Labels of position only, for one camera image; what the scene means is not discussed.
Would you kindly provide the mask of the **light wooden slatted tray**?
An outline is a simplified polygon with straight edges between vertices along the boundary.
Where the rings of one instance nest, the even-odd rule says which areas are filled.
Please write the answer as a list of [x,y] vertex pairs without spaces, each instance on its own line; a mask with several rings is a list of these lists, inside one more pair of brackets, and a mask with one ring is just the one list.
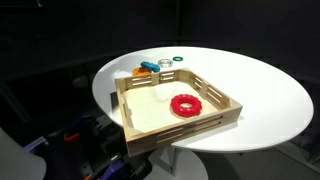
[[235,122],[242,105],[189,69],[115,80],[128,154]]

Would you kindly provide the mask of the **blue plastic toy piece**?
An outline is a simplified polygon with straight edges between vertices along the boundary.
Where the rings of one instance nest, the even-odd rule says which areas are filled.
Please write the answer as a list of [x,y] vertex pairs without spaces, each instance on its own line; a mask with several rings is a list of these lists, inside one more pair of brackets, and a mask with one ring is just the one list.
[[160,71],[160,67],[157,64],[151,63],[151,62],[146,62],[143,61],[140,63],[140,65],[143,68],[146,68],[149,71],[153,71],[153,72],[159,72]]

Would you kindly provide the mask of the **grey chair back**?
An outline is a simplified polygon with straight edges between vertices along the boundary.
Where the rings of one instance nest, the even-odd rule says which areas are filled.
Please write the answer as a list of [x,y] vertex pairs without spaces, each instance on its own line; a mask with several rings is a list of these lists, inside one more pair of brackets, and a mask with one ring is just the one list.
[[43,158],[25,151],[0,128],[0,180],[43,180],[46,169]]

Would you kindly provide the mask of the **white round table pedestal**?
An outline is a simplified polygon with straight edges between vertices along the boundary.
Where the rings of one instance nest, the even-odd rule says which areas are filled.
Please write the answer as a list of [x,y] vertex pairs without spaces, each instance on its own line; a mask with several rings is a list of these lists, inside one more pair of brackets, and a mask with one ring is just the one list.
[[159,148],[148,160],[152,170],[144,180],[209,180],[201,159],[190,150]]

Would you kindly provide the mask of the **purple handled clamp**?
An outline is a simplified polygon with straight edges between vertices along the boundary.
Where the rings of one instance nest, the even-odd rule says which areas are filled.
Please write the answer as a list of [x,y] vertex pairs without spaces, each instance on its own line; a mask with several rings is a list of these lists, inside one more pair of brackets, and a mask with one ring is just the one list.
[[128,169],[122,160],[117,160],[107,167],[99,180],[127,180]]

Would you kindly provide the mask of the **orange handled clamp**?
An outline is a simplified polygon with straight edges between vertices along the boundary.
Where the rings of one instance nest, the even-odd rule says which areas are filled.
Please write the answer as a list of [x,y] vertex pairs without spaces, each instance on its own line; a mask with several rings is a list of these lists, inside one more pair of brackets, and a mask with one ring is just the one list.
[[64,141],[66,143],[73,143],[73,142],[76,142],[78,141],[80,138],[80,134],[79,133],[75,133],[75,134],[70,134],[70,133],[67,133],[64,135]]

